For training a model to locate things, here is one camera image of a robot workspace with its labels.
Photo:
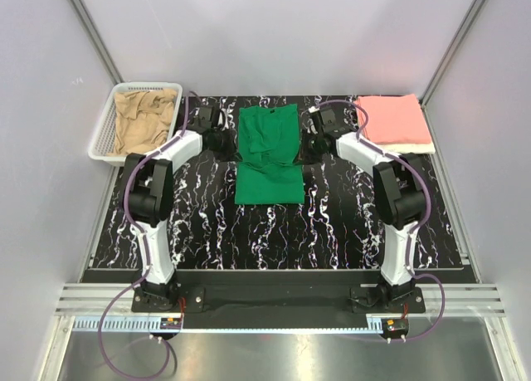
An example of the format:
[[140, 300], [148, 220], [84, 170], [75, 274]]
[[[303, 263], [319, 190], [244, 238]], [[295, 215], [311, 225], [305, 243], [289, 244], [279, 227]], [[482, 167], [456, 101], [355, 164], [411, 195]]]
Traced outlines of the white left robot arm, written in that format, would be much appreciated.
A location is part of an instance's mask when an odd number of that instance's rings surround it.
[[173, 211], [173, 177], [188, 160], [211, 151], [220, 161], [238, 159], [225, 112], [201, 105], [192, 120], [160, 148], [130, 154], [124, 163], [121, 204], [141, 250], [142, 271], [135, 299], [162, 310], [183, 302], [169, 254], [167, 223]]

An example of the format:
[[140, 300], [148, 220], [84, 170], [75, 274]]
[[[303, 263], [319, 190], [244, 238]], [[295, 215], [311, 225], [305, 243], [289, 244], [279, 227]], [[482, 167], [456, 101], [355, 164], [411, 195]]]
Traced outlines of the green t shirt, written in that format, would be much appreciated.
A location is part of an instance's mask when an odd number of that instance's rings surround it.
[[237, 138], [235, 204], [304, 203], [298, 105], [241, 108]]

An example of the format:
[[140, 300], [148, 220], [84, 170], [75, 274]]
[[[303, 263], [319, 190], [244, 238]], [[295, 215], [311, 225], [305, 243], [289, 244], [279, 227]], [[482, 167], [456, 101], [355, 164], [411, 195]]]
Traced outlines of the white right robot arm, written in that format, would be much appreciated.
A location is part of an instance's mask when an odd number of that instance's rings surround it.
[[364, 309], [404, 305], [416, 287], [417, 234], [431, 213], [431, 199], [416, 154], [395, 154], [364, 138], [336, 117], [330, 105], [305, 111], [313, 128], [302, 133], [296, 164], [314, 164], [324, 154], [349, 161], [373, 180], [374, 205], [385, 225], [384, 258], [378, 283], [354, 297]]

